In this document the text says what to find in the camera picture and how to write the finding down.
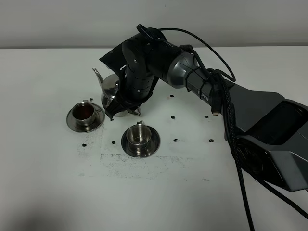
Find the black cable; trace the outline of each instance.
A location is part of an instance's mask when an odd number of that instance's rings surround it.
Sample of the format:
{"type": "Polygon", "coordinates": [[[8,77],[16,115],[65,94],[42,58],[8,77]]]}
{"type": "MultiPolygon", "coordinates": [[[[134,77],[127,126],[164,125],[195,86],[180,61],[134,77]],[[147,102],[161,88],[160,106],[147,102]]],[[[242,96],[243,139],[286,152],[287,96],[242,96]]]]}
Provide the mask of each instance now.
{"type": "Polygon", "coordinates": [[[204,42],[201,38],[199,38],[198,36],[194,35],[193,33],[187,31],[187,30],[183,30],[183,29],[178,29],[178,28],[160,28],[158,29],[160,31],[164,31],[164,30],[173,30],[173,31],[180,31],[180,32],[183,32],[183,33],[186,33],[186,34],[189,34],[191,36],[193,36],[194,38],[196,38],[197,40],[199,40],[200,42],[202,42],[206,47],[208,47],[222,62],[223,64],[225,64],[225,66],[227,67],[227,69],[230,71],[231,73],[231,76],[230,77],[229,75],[227,75],[226,73],[224,73],[223,75],[228,78],[230,81],[232,82],[235,82],[236,81],[236,78],[235,78],[235,75],[233,73],[233,71],[231,70],[231,68],[229,67],[229,65],[226,63],[226,61],[224,61],[224,59],[210,46],[208,45],[206,42],[204,42]]]}
{"type": "MultiPolygon", "coordinates": [[[[223,76],[225,76],[226,78],[228,78],[228,79],[230,79],[231,81],[234,82],[235,81],[234,73],[232,72],[232,70],[230,69],[228,64],[223,60],[223,58],[213,48],[211,48],[206,42],[204,42],[202,39],[200,39],[199,37],[197,37],[193,33],[186,31],[186,30],[183,30],[183,29],[177,29],[177,28],[161,28],[159,30],[160,31],[164,31],[164,30],[181,31],[181,32],[189,34],[189,35],[193,36],[194,38],[198,39],[200,42],[202,42],[204,45],[206,45],[225,64],[225,66],[227,67],[227,69],[230,71],[230,73],[232,75],[232,78],[231,78],[230,76],[228,76],[225,72],[223,72],[221,70],[206,69],[205,66],[203,65],[200,57],[198,55],[196,56],[196,59],[197,59],[199,65],[200,65],[200,68],[203,70],[203,72],[204,73],[207,73],[207,72],[213,73],[213,76],[217,77],[219,83],[221,84],[221,89],[223,90],[222,107],[223,107],[223,113],[224,113],[223,119],[224,119],[227,141],[228,141],[228,144],[230,146],[231,154],[232,154],[232,156],[235,160],[236,169],[237,169],[237,172],[238,172],[238,177],[239,177],[239,181],[240,181],[242,197],[243,197],[243,202],[244,202],[244,206],[245,206],[245,210],[246,210],[246,215],[247,215],[249,227],[250,227],[251,231],[254,231],[255,228],[254,228],[253,221],[252,221],[251,214],[250,214],[250,208],[249,208],[248,199],[247,199],[247,195],[246,195],[242,168],[241,168],[241,164],[240,164],[239,156],[238,156],[238,146],[237,146],[237,142],[236,142],[236,139],[235,139],[235,131],[234,131],[235,124],[236,124],[235,111],[234,111],[233,104],[231,102],[229,89],[228,89],[226,82],[223,78],[223,76]]],[[[259,179],[259,177],[257,177],[254,173],[250,173],[250,172],[248,172],[248,173],[253,178],[255,178],[261,185],[263,185],[266,189],[268,189],[270,192],[275,194],[277,197],[279,197],[280,199],[285,201],[288,205],[290,205],[292,208],[294,208],[302,216],[304,216],[306,219],[308,219],[308,214],[303,209],[301,209],[297,204],[295,204],[289,198],[287,198],[286,196],[284,196],[283,194],[278,192],[276,189],[271,187],[264,180],[259,179]]]]}

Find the stainless steel cup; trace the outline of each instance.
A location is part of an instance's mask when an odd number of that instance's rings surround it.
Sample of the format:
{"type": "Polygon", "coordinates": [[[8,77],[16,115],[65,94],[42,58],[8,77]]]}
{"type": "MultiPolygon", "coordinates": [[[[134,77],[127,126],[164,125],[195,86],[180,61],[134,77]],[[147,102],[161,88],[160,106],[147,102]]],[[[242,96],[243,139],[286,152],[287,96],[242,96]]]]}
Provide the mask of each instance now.
{"type": "Polygon", "coordinates": [[[142,122],[130,127],[126,133],[129,146],[136,150],[146,148],[150,142],[151,136],[151,130],[142,122]]]}
{"type": "Polygon", "coordinates": [[[91,125],[96,117],[93,104],[89,103],[87,100],[77,103],[72,109],[72,115],[76,123],[81,126],[91,125]]]}

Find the teapot lid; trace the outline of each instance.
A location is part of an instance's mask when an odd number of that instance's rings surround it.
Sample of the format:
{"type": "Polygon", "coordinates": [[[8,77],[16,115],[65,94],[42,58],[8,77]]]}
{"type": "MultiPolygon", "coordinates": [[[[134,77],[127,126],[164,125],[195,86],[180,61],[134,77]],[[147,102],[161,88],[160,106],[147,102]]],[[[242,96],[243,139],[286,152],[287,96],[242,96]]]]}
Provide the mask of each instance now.
{"type": "Polygon", "coordinates": [[[109,98],[113,99],[119,89],[119,76],[116,74],[109,75],[102,82],[102,91],[103,94],[109,98]]]}

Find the white table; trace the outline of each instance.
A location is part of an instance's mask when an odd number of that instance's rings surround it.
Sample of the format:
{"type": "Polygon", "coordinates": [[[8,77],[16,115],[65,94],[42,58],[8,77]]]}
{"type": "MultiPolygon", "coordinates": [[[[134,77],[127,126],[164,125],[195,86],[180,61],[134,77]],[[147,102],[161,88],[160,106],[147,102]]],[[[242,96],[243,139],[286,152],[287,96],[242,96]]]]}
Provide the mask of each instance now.
{"type": "MultiPolygon", "coordinates": [[[[112,74],[99,61],[108,51],[0,50],[0,230],[35,214],[65,222],[70,231],[248,230],[222,116],[213,117],[186,89],[160,80],[141,117],[106,118],[87,134],[67,127],[66,114],[76,103],[93,98],[101,105],[92,68],[112,74]],[[131,158],[120,145],[139,120],[161,137],[146,159],[131,158]]],[[[208,49],[197,51],[207,67],[226,70],[208,49]]],[[[308,47],[217,51],[239,85],[308,105],[308,47]]],[[[248,174],[244,178],[256,230],[307,230],[308,221],[293,208],[248,174]]],[[[279,191],[308,211],[306,191],[279,191]]]]}

